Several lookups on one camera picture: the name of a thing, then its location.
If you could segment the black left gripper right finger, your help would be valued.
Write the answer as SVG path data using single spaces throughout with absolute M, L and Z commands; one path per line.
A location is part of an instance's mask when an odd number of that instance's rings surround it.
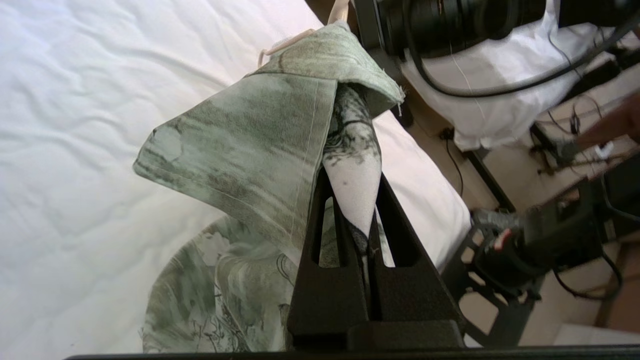
M 373 225 L 368 252 L 370 346 L 382 351 L 464 348 L 462 313 L 385 177 L 375 205 L 394 267 L 384 264 L 380 235 Z

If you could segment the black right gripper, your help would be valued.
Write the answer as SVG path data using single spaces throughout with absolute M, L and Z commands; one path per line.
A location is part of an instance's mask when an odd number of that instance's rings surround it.
M 407 36 L 424 59 L 447 57 L 543 18 L 544 0 L 355 0 L 358 38 L 375 63 L 402 80 Z

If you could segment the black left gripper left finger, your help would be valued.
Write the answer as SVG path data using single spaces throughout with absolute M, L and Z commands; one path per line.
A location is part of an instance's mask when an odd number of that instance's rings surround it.
M 313 196 L 297 277 L 287 319 L 290 347 L 295 351 L 345 351 L 350 328 L 370 318 L 361 258 L 347 220 L 334 203 L 338 266 L 320 266 L 327 200 L 335 194 L 321 169 Z

